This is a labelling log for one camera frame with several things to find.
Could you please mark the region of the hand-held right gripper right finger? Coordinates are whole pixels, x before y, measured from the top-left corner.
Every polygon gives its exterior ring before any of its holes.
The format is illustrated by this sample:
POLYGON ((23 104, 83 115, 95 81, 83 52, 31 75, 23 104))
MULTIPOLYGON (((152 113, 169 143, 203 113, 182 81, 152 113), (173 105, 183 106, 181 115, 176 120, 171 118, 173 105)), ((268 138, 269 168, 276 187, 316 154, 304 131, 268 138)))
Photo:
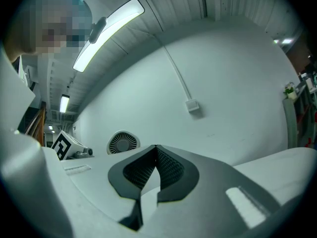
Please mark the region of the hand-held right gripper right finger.
POLYGON ((224 162, 158 146, 156 165, 157 232, 245 232, 280 207, 264 188, 224 162))

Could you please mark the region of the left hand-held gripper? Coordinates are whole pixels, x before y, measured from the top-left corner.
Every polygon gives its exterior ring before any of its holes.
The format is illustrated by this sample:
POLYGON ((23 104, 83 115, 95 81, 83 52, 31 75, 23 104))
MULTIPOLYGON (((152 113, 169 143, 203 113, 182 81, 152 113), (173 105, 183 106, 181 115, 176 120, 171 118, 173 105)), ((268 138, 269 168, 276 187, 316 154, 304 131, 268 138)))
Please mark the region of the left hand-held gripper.
POLYGON ((93 157, 93 149, 84 146, 65 131, 61 131, 51 147, 60 161, 93 157))

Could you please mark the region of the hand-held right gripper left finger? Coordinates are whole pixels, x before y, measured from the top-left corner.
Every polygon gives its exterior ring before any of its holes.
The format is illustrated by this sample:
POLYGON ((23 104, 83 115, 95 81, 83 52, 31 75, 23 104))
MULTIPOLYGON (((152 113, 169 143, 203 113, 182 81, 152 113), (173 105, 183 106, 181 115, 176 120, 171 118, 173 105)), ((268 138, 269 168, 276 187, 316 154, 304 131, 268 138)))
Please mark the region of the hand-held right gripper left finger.
POLYGON ((143 225, 141 192, 156 167, 155 146, 125 153, 61 162, 90 203, 115 222, 138 231, 143 225))

